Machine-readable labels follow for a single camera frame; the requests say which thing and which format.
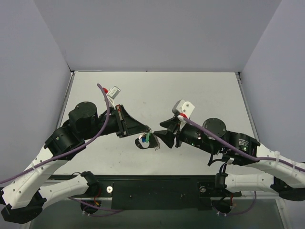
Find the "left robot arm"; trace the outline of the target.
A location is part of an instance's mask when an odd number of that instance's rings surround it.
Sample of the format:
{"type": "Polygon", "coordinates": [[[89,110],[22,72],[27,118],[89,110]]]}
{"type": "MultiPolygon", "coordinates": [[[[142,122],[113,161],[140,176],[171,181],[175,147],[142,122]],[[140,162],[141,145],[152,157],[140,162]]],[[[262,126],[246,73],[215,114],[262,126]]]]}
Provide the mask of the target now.
{"type": "Polygon", "coordinates": [[[90,171],[74,178],[45,186],[46,180],[61,166],[86,148],[95,136],[115,133],[119,138],[148,132],[148,126],[132,118],[123,105],[110,108],[101,115],[91,102],[82,102],[69,112],[69,119],[46,140],[44,147],[29,165],[31,171],[7,185],[0,192],[1,211],[6,222],[24,224],[42,211],[75,195],[96,197],[101,193],[98,179],[90,171]]]}

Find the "green plastic key tag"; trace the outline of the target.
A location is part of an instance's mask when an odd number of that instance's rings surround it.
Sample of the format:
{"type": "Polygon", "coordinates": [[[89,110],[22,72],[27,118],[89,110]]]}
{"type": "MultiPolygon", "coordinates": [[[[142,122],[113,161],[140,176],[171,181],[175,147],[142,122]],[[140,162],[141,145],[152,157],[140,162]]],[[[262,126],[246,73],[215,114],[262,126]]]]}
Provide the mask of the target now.
{"type": "Polygon", "coordinates": [[[145,142],[146,142],[146,143],[149,142],[149,138],[150,138],[150,132],[148,132],[147,135],[146,135],[146,139],[145,139],[145,142]]]}

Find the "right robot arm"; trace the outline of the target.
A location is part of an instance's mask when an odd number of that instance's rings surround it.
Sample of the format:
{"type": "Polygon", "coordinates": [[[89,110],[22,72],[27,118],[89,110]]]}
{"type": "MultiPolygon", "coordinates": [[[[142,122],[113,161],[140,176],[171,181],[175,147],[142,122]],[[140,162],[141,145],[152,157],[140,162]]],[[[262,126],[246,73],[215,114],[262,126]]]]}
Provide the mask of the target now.
{"type": "Polygon", "coordinates": [[[183,143],[196,147],[211,156],[222,154],[225,165],[238,165],[260,170],[260,174],[236,175],[220,171],[213,182],[218,195],[226,192],[263,191],[276,193],[282,199],[305,199],[305,165],[281,155],[246,134],[226,129],[217,118],[207,119],[203,125],[182,114],[161,122],[164,128],[154,134],[169,148],[183,143]]]}

